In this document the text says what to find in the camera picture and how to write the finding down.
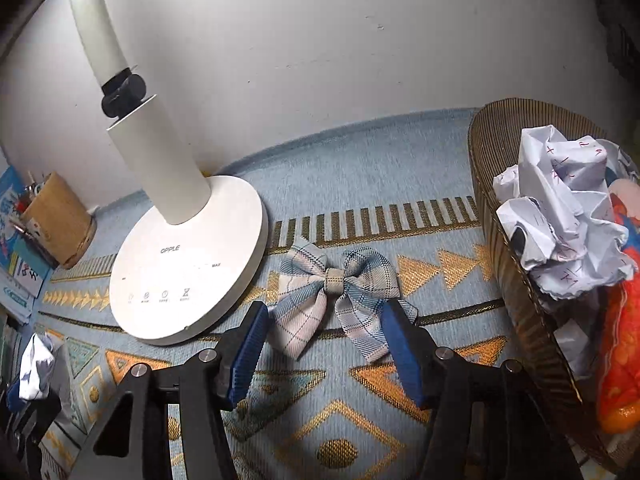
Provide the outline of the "white paper ball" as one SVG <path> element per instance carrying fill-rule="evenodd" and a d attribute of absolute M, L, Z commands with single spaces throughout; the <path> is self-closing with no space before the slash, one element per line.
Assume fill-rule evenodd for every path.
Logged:
<path fill-rule="evenodd" d="M 42 400 L 49 395 L 55 367 L 53 344 L 48 336 L 33 333 L 23 352 L 18 376 L 18 397 L 24 401 Z"/>

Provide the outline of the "stack of books left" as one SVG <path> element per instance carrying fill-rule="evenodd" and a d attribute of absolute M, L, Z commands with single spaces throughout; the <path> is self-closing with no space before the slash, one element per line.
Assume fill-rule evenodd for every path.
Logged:
<path fill-rule="evenodd" d="M 32 316 L 34 298 L 1 269 L 1 380 L 12 382 L 18 373 L 21 329 Z"/>

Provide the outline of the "red snack packet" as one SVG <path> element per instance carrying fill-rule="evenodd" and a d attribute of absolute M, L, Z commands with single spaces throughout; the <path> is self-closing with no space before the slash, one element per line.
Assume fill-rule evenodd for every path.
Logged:
<path fill-rule="evenodd" d="M 639 425 L 639 270 L 606 292 L 597 419 L 607 434 Z"/>

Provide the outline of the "blue cover workbook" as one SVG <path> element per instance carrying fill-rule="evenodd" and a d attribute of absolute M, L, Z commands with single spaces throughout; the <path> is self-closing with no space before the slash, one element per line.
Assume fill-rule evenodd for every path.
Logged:
<path fill-rule="evenodd" d="M 1 267 L 37 298 L 51 268 L 29 249 L 10 223 L 20 223 L 16 207 L 23 191 L 21 177 L 12 166 L 6 166 L 1 171 Z"/>

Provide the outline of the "white desk lamp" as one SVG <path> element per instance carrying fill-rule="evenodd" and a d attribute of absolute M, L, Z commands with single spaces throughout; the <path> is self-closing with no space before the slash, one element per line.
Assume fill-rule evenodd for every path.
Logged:
<path fill-rule="evenodd" d="M 266 249 L 266 208 L 245 180 L 201 173 L 122 53 L 105 0 L 70 6 L 113 121 L 107 133 L 153 204 L 118 250 L 112 315 L 137 340 L 178 344 L 224 318 L 250 286 Z"/>

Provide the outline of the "bamboo pen holder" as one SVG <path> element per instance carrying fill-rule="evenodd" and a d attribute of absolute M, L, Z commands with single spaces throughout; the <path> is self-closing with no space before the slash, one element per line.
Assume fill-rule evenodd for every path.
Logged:
<path fill-rule="evenodd" d="M 96 219 L 56 172 L 21 214 L 21 222 L 63 269 L 79 262 L 96 234 Z"/>

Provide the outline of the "crumpled papers in basket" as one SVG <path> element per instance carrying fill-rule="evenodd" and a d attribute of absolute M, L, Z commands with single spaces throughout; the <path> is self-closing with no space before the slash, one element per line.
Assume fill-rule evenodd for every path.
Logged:
<path fill-rule="evenodd" d="M 494 177 L 498 219 L 521 267 L 555 300 L 630 280 L 628 226 L 614 219 L 608 186 L 636 183 L 638 168 L 615 143 L 568 140 L 548 125 L 524 128 L 518 162 Z"/>

